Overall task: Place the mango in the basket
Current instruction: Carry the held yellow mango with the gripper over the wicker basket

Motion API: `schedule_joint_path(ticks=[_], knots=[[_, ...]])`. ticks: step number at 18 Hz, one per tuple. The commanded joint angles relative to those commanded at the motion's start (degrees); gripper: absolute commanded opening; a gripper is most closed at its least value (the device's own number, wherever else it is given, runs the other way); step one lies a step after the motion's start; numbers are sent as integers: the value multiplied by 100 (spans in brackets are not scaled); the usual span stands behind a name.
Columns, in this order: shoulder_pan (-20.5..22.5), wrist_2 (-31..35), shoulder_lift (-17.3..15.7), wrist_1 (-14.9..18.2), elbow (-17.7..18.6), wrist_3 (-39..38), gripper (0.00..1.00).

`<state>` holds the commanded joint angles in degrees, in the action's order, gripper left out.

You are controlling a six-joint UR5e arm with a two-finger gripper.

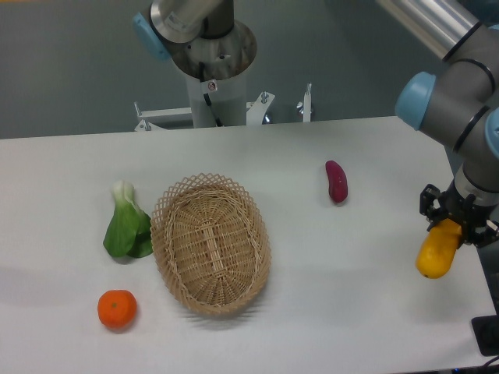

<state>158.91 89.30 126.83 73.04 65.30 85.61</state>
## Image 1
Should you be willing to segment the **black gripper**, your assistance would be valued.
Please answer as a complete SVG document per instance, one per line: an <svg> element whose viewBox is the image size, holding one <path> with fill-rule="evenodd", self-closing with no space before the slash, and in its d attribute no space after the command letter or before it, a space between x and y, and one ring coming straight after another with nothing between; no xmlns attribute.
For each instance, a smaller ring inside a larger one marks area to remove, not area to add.
<svg viewBox="0 0 499 374"><path fill-rule="evenodd" d="M419 213L428 222L426 230L450 219L461 226L462 243L485 247L497 242L498 222L487 220L488 207L477 205L476 198L472 193L463 198L454 183L442 194L436 186L426 185L419 195Z"/></svg>

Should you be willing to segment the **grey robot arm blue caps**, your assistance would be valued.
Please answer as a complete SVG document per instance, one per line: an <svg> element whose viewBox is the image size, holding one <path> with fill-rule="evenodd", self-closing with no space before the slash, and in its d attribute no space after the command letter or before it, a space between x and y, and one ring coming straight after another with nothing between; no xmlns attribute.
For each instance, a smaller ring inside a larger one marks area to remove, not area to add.
<svg viewBox="0 0 499 374"><path fill-rule="evenodd" d="M432 228L451 220L462 244L498 239L490 219L498 205L498 112L487 100L498 88L498 28L484 26L456 1L383 1L448 69L416 74L399 94L395 114L459 155L447 190L428 185L419 211ZM133 28L157 59L172 60L185 76L196 127L261 125L273 101L262 93L246 103L243 74L253 63L253 33L235 20L231 1L154 1L133 17Z"/></svg>

